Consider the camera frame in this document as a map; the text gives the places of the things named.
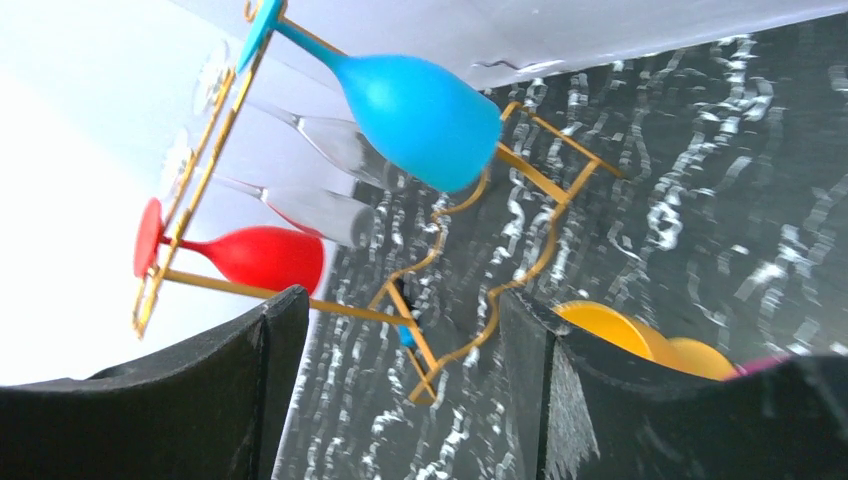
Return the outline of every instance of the blue wine glass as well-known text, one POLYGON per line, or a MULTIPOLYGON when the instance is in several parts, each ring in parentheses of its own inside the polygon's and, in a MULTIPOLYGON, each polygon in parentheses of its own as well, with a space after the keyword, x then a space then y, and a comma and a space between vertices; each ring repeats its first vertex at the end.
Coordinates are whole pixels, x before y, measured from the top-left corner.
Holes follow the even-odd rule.
POLYGON ((284 0, 264 0, 238 60, 242 72, 260 43, 280 32, 329 68, 374 148, 442 192, 474 182, 495 153, 500 110, 456 75, 406 55, 350 57, 277 21, 284 0))

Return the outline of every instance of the pink object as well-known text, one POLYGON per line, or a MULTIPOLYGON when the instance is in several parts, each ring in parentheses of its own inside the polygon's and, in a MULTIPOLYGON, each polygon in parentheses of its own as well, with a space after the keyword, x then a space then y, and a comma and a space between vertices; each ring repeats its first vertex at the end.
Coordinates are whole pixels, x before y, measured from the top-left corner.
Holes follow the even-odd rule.
POLYGON ((751 360, 750 362, 744 363, 736 367, 736 373, 727 377, 727 380, 736 377, 743 377, 745 375, 751 375, 752 373, 756 373, 761 370, 766 370, 783 362, 787 358, 789 358, 789 355, 776 355, 773 357, 765 357, 758 358, 756 360, 751 360))

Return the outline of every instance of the gold wire frame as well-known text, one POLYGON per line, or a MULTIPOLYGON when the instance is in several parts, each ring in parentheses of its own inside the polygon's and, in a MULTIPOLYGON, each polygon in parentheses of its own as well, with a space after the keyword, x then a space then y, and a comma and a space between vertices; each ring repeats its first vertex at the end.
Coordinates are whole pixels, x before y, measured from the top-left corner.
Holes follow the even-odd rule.
MULTIPOLYGON (((258 9, 259 6, 261 6, 261 0, 259 0, 259 5, 257 5, 256 8, 258 9)), ((289 23, 304 34, 309 35, 310 37, 312 37, 316 41, 319 41, 328 48, 340 54, 344 54, 339 49, 326 43, 311 32, 284 18, 284 12, 285 5, 283 6, 283 9, 279 15, 279 20, 281 22, 289 23)), ((256 10, 251 11, 250 0, 248 0, 244 6, 245 18, 250 22, 253 20, 255 14, 256 10)), ((256 54, 256 57, 253 59, 250 68, 245 76, 244 84, 238 92, 233 107, 230 109, 229 112, 227 112, 227 115, 224 118, 224 123, 221 127, 221 131, 218 134, 218 137, 212 148, 212 154, 209 159, 209 165, 205 169, 202 177, 200 178, 200 182, 191 197, 188 207, 183 210, 179 220, 176 223, 175 231, 172 235, 171 242, 168 245, 167 251, 164 253, 164 261, 161 265, 154 264, 153 266, 151 266, 150 269, 141 278, 135 299, 135 306, 133 308, 133 327, 135 328, 136 333, 140 339, 144 337, 144 333, 147 329, 150 317, 152 316, 153 310, 156 305, 159 290, 161 289, 161 286, 165 280, 261 299, 271 298, 278 293, 272 290, 251 287, 248 285, 237 284, 233 282, 218 280, 214 278, 204 277, 187 272, 180 272, 171 269, 171 264, 173 263, 174 256, 176 255, 176 251, 179 247, 179 244, 183 240, 183 236, 185 235, 185 232, 188 229, 188 225, 191 222, 194 212, 197 209, 197 206, 206 191, 206 187, 224 150, 235 120, 238 117, 239 112, 241 111, 244 99, 247 97, 247 94, 250 90, 250 86, 256 76, 256 72, 259 69, 259 65, 261 64, 262 58, 265 55, 265 51, 268 48, 272 35, 273 33, 269 33, 263 39, 256 54)), ((230 67, 224 75, 222 88, 219 91, 218 97, 215 101, 211 118, 208 124, 206 125, 203 134, 201 135, 201 139, 199 141, 198 146, 192 150, 191 156, 186 165, 185 172, 183 172, 182 179, 179 182, 179 188, 177 189, 177 192, 175 193, 171 203, 165 209, 166 213, 163 218, 163 224, 166 230, 173 222, 176 216, 177 209, 179 208, 179 205, 185 197, 186 191, 188 190, 188 186, 190 183, 189 179, 192 178, 194 170, 199 162, 199 159, 202 157, 206 147, 208 146, 209 140, 212 136, 212 132, 214 131, 215 126, 217 125, 218 120, 220 119, 221 113, 223 111, 224 103, 226 103, 226 100, 230 94, 230 90, 233 87, 235 77, 235 70, 230 67)), ((509 164, 510 166, 516 168, 518 171, 524 174, 524 176, 527 177, 528 180, 533 182, 547 195, 551 196, 556 202, 556 208, 554 209, 554 212, 549 220, 550 228, 548 230, 547 245, 545 246, 545 250, 539 256, 538 260, 533 265, 533 267, 530 268, 527 273, 525 273, 521 278, 513 280, 503 285, 496 286, 490 289, 487 293, 487 299, 491 308, 491 314, 484 329, 474 339, 472 339, 465 346, 437 358, 433 353, 433 350, 430 348, 430 345, 424 338, 423 334, 421 333, 420 329, 418 328, 415 319, 412 316, 412 313, 406 307, 406 303, 403 301, 403 297, 395 287, 394 282, 405 273, 415 272, 429 266, 436 258, 438 258, 438 256, 442 252, 442 248, 444 247, 445 241, 441 217, 458 213, 473 205, 482 196, 486 185, 488 184, 489 176, 487 171, 481 175, 480 181, 477 184, 477 188, 465 201, 454 207, 433 212, 431 218, 433 222, 438 226, 439 232, 437 234, 434 245, 430 249, 430 252, 427 257, 421 260, 420 262, 416 263, 415 265, 393 272, 389 276, 386 283, 380 288, 380 290, 378 291, 378 293, 373 298, 367 308, 362 309, 348 307, 337 303, 310 299, 310 308, 315 310, 328 313, 336 313, 340 315, 355 316, 367 320, 384 322, 395 326, 407 327, 410 333, 412 334, 413 338, 415 339, 418 351, 420 352, 421 357, 423 358, 422 363, 421 361, 419 361, 418 357, 415 355, 412 349, 406 349, 410 362, 412 363, 420 378, 418 385, 413 389, 412 393, 409 396, 409 399, 415 403, 433 403, 437 399, 437 393, 433 388, 433 380, 436 378, 436 376, 444 369, 444 367, 448 363, 464 357, 469 352, 471 352, 473 348, 483 345, 492 336, 499 322, 499 307, 497 303, 497 297, 507 289, 525 285, 530 279, 538 275, 549 263, 556 247, 556 222, 568 207, 568 204, 571 199, 580 191, 580 189, 583 187, 583 185, 589 179, 595 169, 600 166, 607 169, 618 177, 623 176, 618 169, 609 165, 608 163, 598 158, 596 155, 583 148, 576 141, 574 141, 567 135, 561 133, 559 130, 557 130, 549 123, 541 119, 535 113, 523 107, 518 102, 512 102, 507 106, 507 108, 503 111, 501 115, 502 120, 506 121, 515 110, 524 111, 539 126, 553 133, 563 142, 571 145, 574 149, 576 149, 578 152, 587 157, 589 163, 586 165, 586 167, 583 168, 580 174, 578 174, 571 187, 568 190, 563 190, 553 181, 545 177, 541 172, 532 167, 529 163, 525 162, 521 157, 513 153, 503 143, 498 143, 496 156, 502 161, 509 164), (400 312, 400 316, 388 315, 376 310, 376 307, 378 306, 380 301, 385 297, 386 294, 389 295, 392 300, 392 303, 400 312), (429 394, 429 398, 420 398, 424 391, 429 394)))

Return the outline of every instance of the glass stem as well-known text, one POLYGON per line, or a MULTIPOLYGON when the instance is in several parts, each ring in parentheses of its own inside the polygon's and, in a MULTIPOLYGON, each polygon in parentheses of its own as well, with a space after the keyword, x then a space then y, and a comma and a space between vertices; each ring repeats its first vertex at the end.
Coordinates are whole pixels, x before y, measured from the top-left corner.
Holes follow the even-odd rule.
MULTIPOLYGON (((197 170, 194 173, 195 178, 200 178, 203 175, 203 170, 197 170)), ((252 185, 250 183, 245 183, 240 180, 236 180, 235 178, 230 178, 224 175, 219 175, 217 173, 212 174, 212 181, 222 187, 227 187, 237 192, 244 193, 246 195, 250 195, 251 197, 264 201, 263 197, 265 196, 265 188, 257 185, 252 185)))
POLYGON ((259 110, 260 112, 265 113, 266 115, 270 115, 276 118, 277 120, 282 121, 286 125, 294 128, 295 130, 298 129, 298 127, 300 126, 300 120, 303 118, 300 115, 292 113, 288 110, 284 110, 272 103, 265 102, 262 100, 251 100, 247 98, 245 99, 245 103, 259 110))
POLYGON ((330 50, 325 44, 316 40, 315 37, 294 28, 290 23, 278 23, 276 30, 288 37, 297 46, 306 50, 307 53, 320 60, 327 68, 334 72, 341 60, 345 58, 345 55, 330 50))

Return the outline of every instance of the gray patterned surface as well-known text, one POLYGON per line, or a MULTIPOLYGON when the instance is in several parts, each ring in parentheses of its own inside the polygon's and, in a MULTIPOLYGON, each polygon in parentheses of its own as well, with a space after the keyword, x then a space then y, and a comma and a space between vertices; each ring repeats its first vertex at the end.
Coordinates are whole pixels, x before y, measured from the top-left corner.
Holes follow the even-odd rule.
MULTIPOLYGON (((611 305, 737 362, 848 351, 846 27, 833 17, 493 92, 631 176, 593 177, 529 292, 611 305)), ((564 185, 583 167, 523 118, 504 142, 564 185)), ((377 235, 340 253, 330 299, 364 305, 426 255, 433 209, 465 195, 356 195, 378 208, 377 235)), ((482 201, 446 222, 444 255, 414 279, 436 348, 482 328, 485 290, 535 261, 551 206, 496 162, 482 201)), ((415 374, 391 329, 344 317, 316 329, 280 478, 516 478, 497 342, 448 368, 427 408, 405 400, 415 374)))

